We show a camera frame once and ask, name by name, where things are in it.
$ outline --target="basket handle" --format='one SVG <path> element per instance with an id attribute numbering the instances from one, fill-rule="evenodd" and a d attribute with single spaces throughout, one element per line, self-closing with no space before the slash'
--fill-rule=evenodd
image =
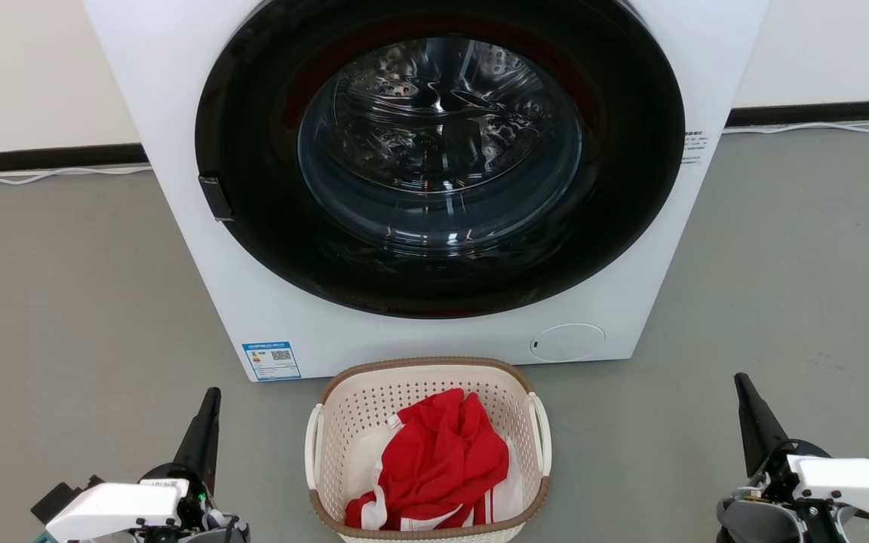
<path id="1" fill-rule="evenodd" d="M 542 477 L 548 477 L 552 471 L 552 430 L 548 427 L 548 415 L 545 414 L 542 399 L 536 396 L 535 392 L 529 392 L 528 398 L 532 403 L 532 432 L 535 434 L 535 445 L 541 453 L 539 468 L 542 470 Z"/>
<path id="2" fill-rule="evenodd" d="M 304 471 L 307 472 L 307 488 L 317 490 L 321 478 L 321 440 L 324 437 L 324 405 L 318 404 L 307 420 L 307 435 L 304 436 Z"/>

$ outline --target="red clothing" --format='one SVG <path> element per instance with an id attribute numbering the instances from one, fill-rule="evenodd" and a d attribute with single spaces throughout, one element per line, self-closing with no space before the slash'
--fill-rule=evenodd
<path id="1" fill-rule="evenodd" d="M 384 449 L 376 490 L 349 502 L 345 523 L 361 528 L 362 510 L 372 502 L 387 510 L 382 529 L 446 515 L 437 529 L 459 528 L 471 515 L 476 525 L 485 523 L 486 492 L 507 477 L 509 458 L 478 395 L 465 398 L 453 388 L 397 417 L 404 428 Z"/>

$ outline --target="white wall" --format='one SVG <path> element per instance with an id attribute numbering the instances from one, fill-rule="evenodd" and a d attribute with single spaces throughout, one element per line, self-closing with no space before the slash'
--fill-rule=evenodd
<path id="1" fill-rule="evenodd" d="M 136 141 L 80 0 L 0 0 L 0 151 Z"/>
<path id="2" fill-rule="evenodd" d="M 869 0 L 773 0 L 737 106 L 865 100 Z M 0 0 L 0 151 L 136 141 L 80 0 Z"/>
<path id="3" fill-rule="evenodd" d="M 772 0 L 735 106 L 835 102 L 869 102 L 869 0 Z"/>

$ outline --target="washing machine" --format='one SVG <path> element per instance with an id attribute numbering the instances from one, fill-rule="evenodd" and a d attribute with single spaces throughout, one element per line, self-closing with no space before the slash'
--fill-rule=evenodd
<path id="1" fill-rule="evenodd" d="M 247 377 L 275 381 L 630 357 L 768 2 L 85 4 Z"/>

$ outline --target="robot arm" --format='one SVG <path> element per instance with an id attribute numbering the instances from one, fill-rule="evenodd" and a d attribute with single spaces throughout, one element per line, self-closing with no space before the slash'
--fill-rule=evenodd
<path id="1" fill-rule="evenodd" d="M 751 481 L 717 505 L 723 543 L 849 543 L 843 526 L 869 520 L 869 458 L 831 458 L 791 440 L 745 374 L 735 376 Z"/>
<path id="2" fill-rule="evenodd" d="M 61 483 L 32 512 L 59 543 L 249 543 L 249 526 L 213 505 L 219 438 L 220 389 L 211 388 L 171 463 L 138 484 Z"/>

